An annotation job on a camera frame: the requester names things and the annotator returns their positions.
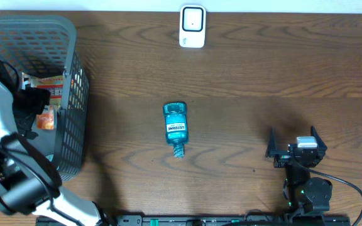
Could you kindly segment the yellow snack bag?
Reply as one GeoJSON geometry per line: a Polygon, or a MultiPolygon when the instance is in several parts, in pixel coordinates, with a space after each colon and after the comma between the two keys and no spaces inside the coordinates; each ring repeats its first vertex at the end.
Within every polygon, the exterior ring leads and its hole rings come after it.
{"type": "Polygon", "coordinates": [[[63,93],[64,76],[58,75],[47,78],[37,78],[22,73],[22,87],[30,86],[31,88],[43,89],[50,92],[50,105],[56,109],[60,107],[63,93]]]}

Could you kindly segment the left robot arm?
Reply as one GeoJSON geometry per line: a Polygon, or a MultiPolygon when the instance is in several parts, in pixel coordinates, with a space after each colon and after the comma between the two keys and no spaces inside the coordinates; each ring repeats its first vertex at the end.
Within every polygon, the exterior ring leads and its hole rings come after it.
{"type": "Polygon", "coordinates": [[[11,77],[11,65],[0,60],[0,211],[50,218],[63,225],[114,225],[94,202],[62,185],[52,163],[20,133],[50,103],[45,89],[21,88],[21,77],[11,77]]]}

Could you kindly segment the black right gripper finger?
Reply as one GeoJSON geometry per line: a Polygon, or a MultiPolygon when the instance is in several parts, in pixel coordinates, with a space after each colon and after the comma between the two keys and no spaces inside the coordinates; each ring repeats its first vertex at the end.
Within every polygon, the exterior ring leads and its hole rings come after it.
{"type": "Polygon", "coordinates": [[[275,131],[273,128],[271,128],[265,156],[267,158],[273,158],[276,155],[276,153],[277,153],[277,142],[275,140],[275,131]]]}
{"type": "Polygon", "coordinates": [[[315,138],[315,141],[317,142],[318,145],[318,153],[319,154],[325,154],[327,151],[327,146],[325,145],[325,143],[323,142],[323,140],[320,138],[320,136],[318,135],[316,129],[314,126],[310,127],[310,133],[311,136],[313,136],[315,138]]]}

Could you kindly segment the small orange packet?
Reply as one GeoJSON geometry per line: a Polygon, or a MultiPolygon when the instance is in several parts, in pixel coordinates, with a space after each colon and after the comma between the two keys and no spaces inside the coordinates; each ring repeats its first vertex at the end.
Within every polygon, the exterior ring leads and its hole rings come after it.
{"type": "Polygon", "coordinates": [[[41,114],[36,116],[36,127],[42,130],[54,130],[55,108],[53,105],[44,106],[41,114]]]}

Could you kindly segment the blue mouthwash bottle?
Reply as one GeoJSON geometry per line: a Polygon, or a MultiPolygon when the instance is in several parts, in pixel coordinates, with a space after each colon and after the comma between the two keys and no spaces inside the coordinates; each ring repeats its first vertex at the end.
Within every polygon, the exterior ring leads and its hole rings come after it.
{"type": "Polygon", "coordinates": [[[169,102],[163,106],[165,119],[165,139],[173,147],[173,155],[183,158],[185,144],[189,141],[187,125],[187,104],[185,102],[169,102]]]}

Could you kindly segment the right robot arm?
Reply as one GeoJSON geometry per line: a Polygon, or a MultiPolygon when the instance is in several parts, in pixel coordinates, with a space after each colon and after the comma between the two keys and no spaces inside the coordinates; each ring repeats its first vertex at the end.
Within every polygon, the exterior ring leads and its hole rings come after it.
{"type": "Polygon", "coordinates": [[[274,130],[266,149],[266,157],[273,159],[273,166],[283,168],[286,173],[284,195],[296,215],[321,215],[330,210],[332,184],[329,180],[311,177],[310,169],[316,167],[327,151],[315,127],[310,136],[299,136],[287,149],[277,148],[274,130]]]}

